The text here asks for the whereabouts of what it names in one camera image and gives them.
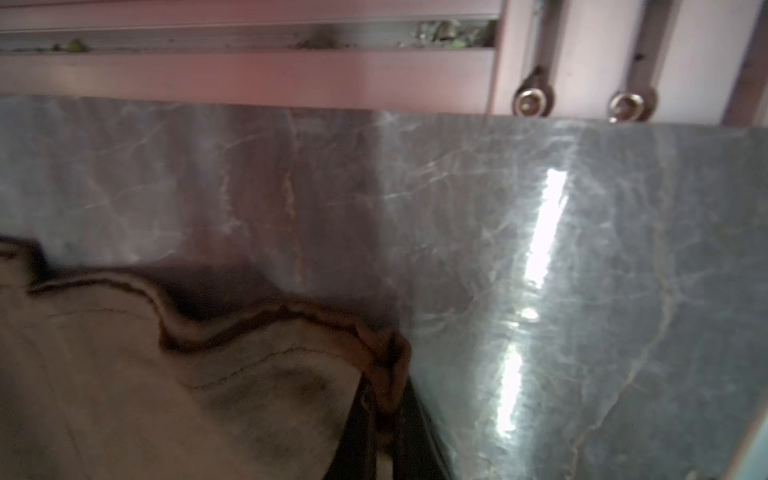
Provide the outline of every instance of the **marble veining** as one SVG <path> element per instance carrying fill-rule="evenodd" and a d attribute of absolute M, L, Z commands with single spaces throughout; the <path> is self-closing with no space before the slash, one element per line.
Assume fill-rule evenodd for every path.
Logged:
<path fill-rule="evenodd" d="M 768 379 L 768 131 L 0 98 L 0 233 L 206 317 L 398 323 L 456 478 L 723 471 Z"/>

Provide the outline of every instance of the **metal frame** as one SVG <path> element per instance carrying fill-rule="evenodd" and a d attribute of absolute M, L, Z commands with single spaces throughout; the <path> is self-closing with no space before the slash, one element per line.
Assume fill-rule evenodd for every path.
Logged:
<path fill-rule="evenodd" d="M 490 48 L 9 55 L 0 93 L 483 114 L 493 61 Z"/>
<path fill-rule="evenodd" d="M 566 0 L 550 81 L 553 117 L 607 118 L 627 78 L 644 0 Z"/>
<path fill-rule="evenodd" d="M 677 0 L 653 84 L 655 121 L 719 124 L 763 0 Z"/>
<path fill-rule="evenodd" d="M 607 119 L 627 80 L 645 0 L 563 0 L 553 117 Z M 674 2 L 651 121 L 719 124 L 762 0 Z M 0 33 L 497 18 L 497 48 L 7 55 L 0 93 L 297 107 L 510 114 L 530 68 L 538 0 L 130 0 L 0 7 Z M 768 124 L 768 91 L 753 124 Z"/>
<path fill-rule="evenodd" d="M 507 0 L 496 30 L 496 61 L 488 112 L 512 113 L 512 96 L 528 73 L 536 0 Z"/>
<path fill-rule="evenodd" d="M 130 0 L 0 9 L 0 32 L 498 17 L 502 0 Z"/>

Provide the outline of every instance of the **marble slab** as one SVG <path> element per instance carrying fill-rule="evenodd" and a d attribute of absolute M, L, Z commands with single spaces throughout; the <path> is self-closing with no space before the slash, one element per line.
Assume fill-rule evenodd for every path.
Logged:
<path fill-rule="evenodd" d="M 0 98 L 0 233 L 200 318 L 396 323 L 459 479 L 725 468 L 768 383 L 768 131 Z"/>

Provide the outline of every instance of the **stone surface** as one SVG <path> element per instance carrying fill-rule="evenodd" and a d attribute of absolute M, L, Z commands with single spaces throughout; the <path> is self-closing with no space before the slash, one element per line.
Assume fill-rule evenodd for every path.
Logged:
<path fill-rule="evenodd" d="M 768 378 L 768 131 L 0 98 L 0 233 L 201 318 L 398 323 L 457 478 L 723 471 Z"/>

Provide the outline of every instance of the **debris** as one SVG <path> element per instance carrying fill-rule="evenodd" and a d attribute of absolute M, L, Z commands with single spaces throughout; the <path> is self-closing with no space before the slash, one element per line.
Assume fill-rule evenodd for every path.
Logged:
<path fill-rule="evenodd" d="M 86 47 L 83 42 L 76 38 L 71 39 L 69 43 L 67 43 L 67 53 L 85 53 L 88 50 L 90 50 L 90 48 Z"/>

